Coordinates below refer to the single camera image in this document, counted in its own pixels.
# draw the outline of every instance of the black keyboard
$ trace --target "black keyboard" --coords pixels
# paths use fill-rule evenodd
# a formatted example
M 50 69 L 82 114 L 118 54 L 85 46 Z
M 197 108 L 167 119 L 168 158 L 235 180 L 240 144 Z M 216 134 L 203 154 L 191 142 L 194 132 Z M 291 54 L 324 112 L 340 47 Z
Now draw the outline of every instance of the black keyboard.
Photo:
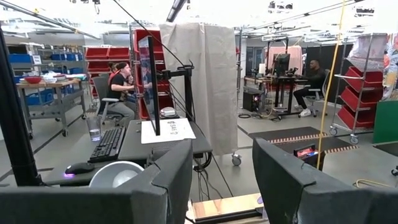
M 114 128 L 105 131 L 104 136 L 95 147 L 90 156 L 90 160 L 87 162 L 95 163 L 116 160 L 119 155 L 125 131 L 125 128 Z

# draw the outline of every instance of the monitor arm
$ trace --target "monitor arm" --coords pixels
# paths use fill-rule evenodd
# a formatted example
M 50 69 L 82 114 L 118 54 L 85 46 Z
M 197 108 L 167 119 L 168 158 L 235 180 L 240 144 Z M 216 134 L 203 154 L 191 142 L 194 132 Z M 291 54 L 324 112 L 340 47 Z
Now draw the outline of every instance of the monitor arm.
M 184 76 L 184 88 L 185 88 L 185 109 L 186 109 L 186 117 L 189 121 L 194 121 L 194 117 L 192 114 L 193 107 L 193 96 L 192 96 L 192 70 L 195 67 L 191 62 L 190 65 L 183 65 L 181 67 L 177 67 L 176 71 L 163 70 L 162 74 L 158 75 L 159 80 L 170 80 L 173 77 L 181 77 Z

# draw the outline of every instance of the paper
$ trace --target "paper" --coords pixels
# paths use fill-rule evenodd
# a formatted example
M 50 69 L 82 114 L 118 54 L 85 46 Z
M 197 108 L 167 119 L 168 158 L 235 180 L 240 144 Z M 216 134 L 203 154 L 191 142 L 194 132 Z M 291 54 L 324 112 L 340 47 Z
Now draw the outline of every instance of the paper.
M 151 121 L 141 124 L 141 144 L 196 139 L 187 118 L 160 120 L 160 136 L 156 136 Z

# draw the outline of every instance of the man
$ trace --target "man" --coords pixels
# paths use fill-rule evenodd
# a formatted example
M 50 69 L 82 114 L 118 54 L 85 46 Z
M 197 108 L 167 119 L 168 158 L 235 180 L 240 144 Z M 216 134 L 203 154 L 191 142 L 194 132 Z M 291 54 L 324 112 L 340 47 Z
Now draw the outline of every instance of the man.
M 315 92 L 311 92 L 309 89 L 322 89 L 323 82 L 326 78 L 325 70 L 319 66 L 318 60 L 312 60 L 310 62 L 310 69 L 311 70 L 308 75 L 300 78 L 308 80 L 308 85 L 310 85 L 310 87 L 305 87 L 301 90 L 296 90 L 293 92 L 293 95 L 298 103 L 298 105 L 295 105 L 294 107 L 298 110 L 303 109 L 303 111 L 300 113 L 301 117 L 311 115 L 310 109 L 307 108 L 307 105 L 304 102 L 304 97 L 315 96 Z
M 134 86 L 127 84 L 127 80 L 131 76 L 131 69 L 126 62 L 118 63 L 116 68 L 119 72 L 110 81 L 107 97 L 119 101 L 109 103 L 108 111 L 122 114 L 121 123 L 124 127 L 128 127 L 130 120 L 134 119 L 135 115 L 134 103 L 126 101 L 128 91 L 134 90 Z

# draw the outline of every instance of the metal rack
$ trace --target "metal rack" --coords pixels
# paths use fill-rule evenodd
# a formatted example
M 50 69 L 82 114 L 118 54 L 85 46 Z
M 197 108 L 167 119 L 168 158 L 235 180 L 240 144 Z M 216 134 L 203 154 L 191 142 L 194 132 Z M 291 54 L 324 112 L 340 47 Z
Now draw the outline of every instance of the metal rack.
M 377 37 L 377 36 L 380 36 L 380 35 L 385 36 L 385 34 L 364 34 L 364 35 L 361 35 L 361 36 L 358 37 L 358 38 L 363 38 L 363 37 L 370 38 L 369 47 L 367 47 L 367 49 L 365 49 L 366 50 L 366 58 L 357 58 L 357 57 L 345 58 L 346 44 L 347 44 L 347 40 L 348 40 L 347 38 L 345 38 L 344 47 L 343 47 L 343 58 L 342 58 L 342 63 L 341 63 L 341 67 L 340 67 L 340 74 L 339 75 L 335 75 L 335 77 L 338 77 L 337 90 L 340 89 L 340 81 L 341 81 L 341 79 L 344 79 L 349 85 L 350 85 L 350 83 L 347 80 L 361 80 L 361 88 L 360 88 L 359 96 L 358 96 L 358 104 L 356 105 L 355 108 L 351 108 L 355 112 L 353 127 L 349 128 L 347 125 L 340 125 L 340 124 L 335 123 L 336 116 L 339 117 L 337 112 L 336 112 L 337 99 L 341 98 L 344 101 L 344 99 L 341 97 L 341 95 L 339 95 L 338 91 L 336 91 L 335 102 L 334 102 L 334 111 L 333 111 L 333 119 L 332 119 L 331 126 L 330 126 L 330 134 L 333 135 L 333 136 L 337 134 L 337 129 L 342 129 L 342 130 L 345 130 L 347 132 L 350 132 L 351 134 L 350 134 L 350 140 L 349 141 L 352 144 L 359 143 L 359 140 L 358 140 L 358 135 L 359 134 L 365 134 L 365 133 L 372 133 L 373 132 L 373 128 L 359 128 L 359 127 L 357 127 L 357 121 L 358 121 L 358 113 L 360 111 L 371 110 L 372 109 L 372 108 L 361 108 L 360 107 L 361 99 L 362 99 L 364 91 L 375 90 L 375 88 L 364 88 L 365 79 L 366 79 L 366 73 L 367 72 L 381 72 L 384 69 L 383 58 L 370 58 L 369 57 L 370 53 L 371 53 L 371 47 L 372 47 L 374 38 Z M 342 73 L 343 73 L 344 60 L 347 60 L 347 61 L 351 62 L 360 72 L 363 73 L 363 76 L 362 77 L 349 77 L 349 76 L 343 75 Z

